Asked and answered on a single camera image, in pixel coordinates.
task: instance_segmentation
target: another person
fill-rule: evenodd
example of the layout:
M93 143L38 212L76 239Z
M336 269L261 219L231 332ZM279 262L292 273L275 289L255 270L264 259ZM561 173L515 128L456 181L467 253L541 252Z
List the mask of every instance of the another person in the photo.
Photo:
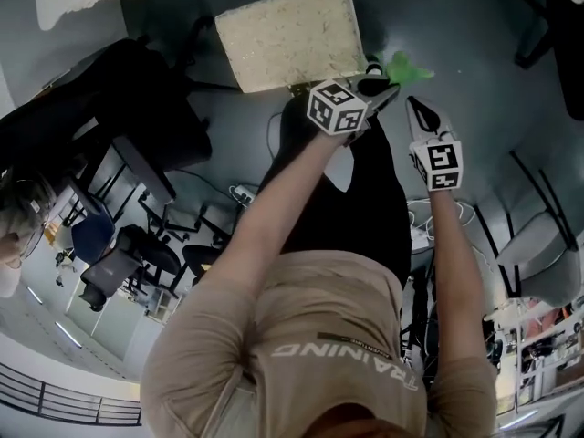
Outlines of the another person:
M351 144L346 193L323 175L346 140L282 116L281 144L223 254L157 339L142 377L162 438L483 437L495 372L484 293L449 192L430 193L440 353L435 383L400 359L407 203L383 130Z

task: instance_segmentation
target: floor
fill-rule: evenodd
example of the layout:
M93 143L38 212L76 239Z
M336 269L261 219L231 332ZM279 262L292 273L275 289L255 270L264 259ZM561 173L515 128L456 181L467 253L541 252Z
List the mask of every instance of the floor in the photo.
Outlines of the floor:
M149 34L153 46L172 63L192 21L204 14L256 0L128 0L123 4L131 36ZM519 39L534 20L519 0L354 0L366 53L386 58L404 50L433 79L402 90L381 114L390 140L394 166L409 199L426 191L408 157L409 131L403 100L426 97L451 116L464 145L464 183L456 196L479 203L499 246L508 239L505 209L519 227L542 205L508 156L515 149L529 169L545 168L577 235L584 229L579 211L584 199L584 137L564 107L553 53L530 70L513 63ZM218 36L211 30L196 51L192 78L235 84ZM259 183L270 165L266 128L270 117L289 99L285 89L255 94L197 93L190 101L200 117L211 121L214 156L192 167L222 190L233 183ZM277 135L277 118L269 135ZM380 158L380 167L386 166ZM337 161L333 174L349 180L351 161ZM224 201L196 178L174 173L177 205L195 211L204 200ZM420 204L416 224L426 219ZM470 211L464 219L470 218ZM466 227L486 279L487 310L505 301L505 291L476 220ZM412 266L427 261L416 256Z

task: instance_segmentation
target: black handrail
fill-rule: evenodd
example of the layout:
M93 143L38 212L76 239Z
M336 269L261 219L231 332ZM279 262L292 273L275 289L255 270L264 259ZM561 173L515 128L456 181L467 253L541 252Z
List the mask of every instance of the black handrail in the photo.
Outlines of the black handrail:
M137 401L68 390L20 373L3 363L0 363L0 403L58 422L109 427L141 426L142 410Z

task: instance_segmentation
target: ceiling light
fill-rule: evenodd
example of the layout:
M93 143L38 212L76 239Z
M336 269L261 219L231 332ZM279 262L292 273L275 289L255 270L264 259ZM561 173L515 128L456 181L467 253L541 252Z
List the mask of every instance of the ceiling light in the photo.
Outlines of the ceiling light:
M517 425L518 423L520 423L524 420L527 420L529 417L533 417L536 413L537 413L537 410L528 412L525 415L522 415L521 417L514 419L512 422L508 423L507 425L503 425L502 427L499 427L499 430L506 430L507 428L511 428L513 425Z
M77 347L79 347L80 349L83 347L81 344L79 344L79 343L78 343L78 342L75 340L75 338L74 338L73 336L71 336L71 335L68 333L68 331L67 331L65 328L63 328L63 327L61 326L61 324L60 324L58 321L55 321L55 324L57 325L57 327L58 327L58 328L59 328L61 331L63 331L63 332L66 334L66 336L67 336L69 339L71 339L71 341L72 341L72 342L73 342L73 343L74 343L74 344L75 344Z
M27 289L28 289L28 292L30 292L33 295L33 297L36 299L36 301L39 304L43 305L43 301L38 297L37 294L35 294L35 291L32 288L30 288L30 287L27 287Z

